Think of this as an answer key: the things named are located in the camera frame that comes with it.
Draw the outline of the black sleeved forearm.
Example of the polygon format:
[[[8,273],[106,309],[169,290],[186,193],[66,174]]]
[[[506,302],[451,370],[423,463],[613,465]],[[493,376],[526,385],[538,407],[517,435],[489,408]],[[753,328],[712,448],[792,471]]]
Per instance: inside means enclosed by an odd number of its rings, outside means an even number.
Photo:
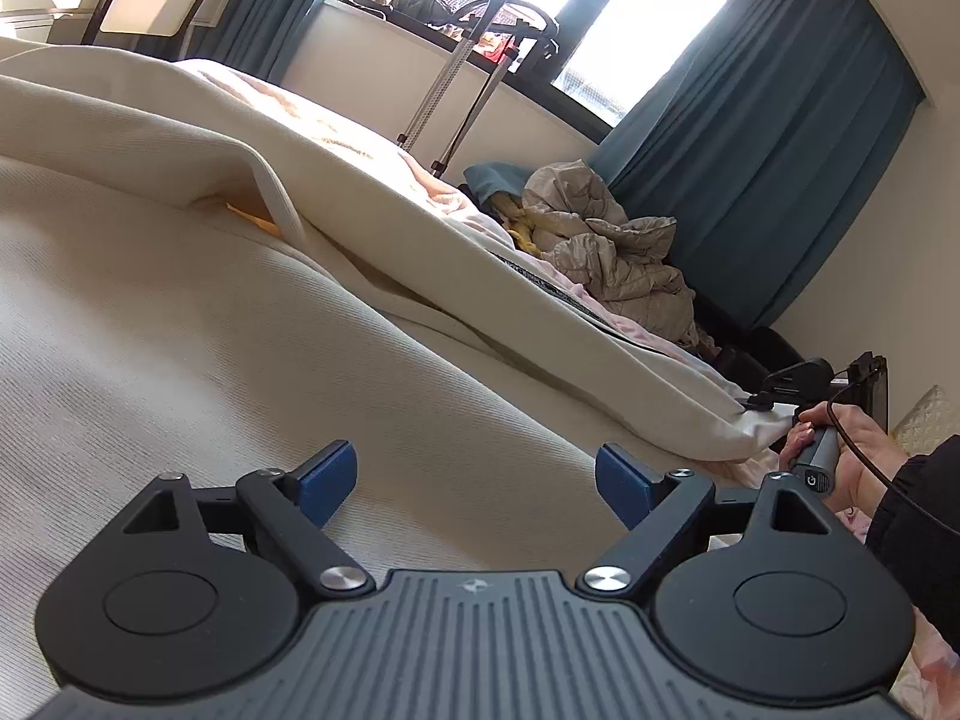
[[[958,652],[958,437],[953,436],[929,455],[918,455],[901,466],[893,484],[924,511],[952,528],[932,523],[908,502],[887,491],[867,532],[867,550],[884,564],[907,592],[919,612]]]

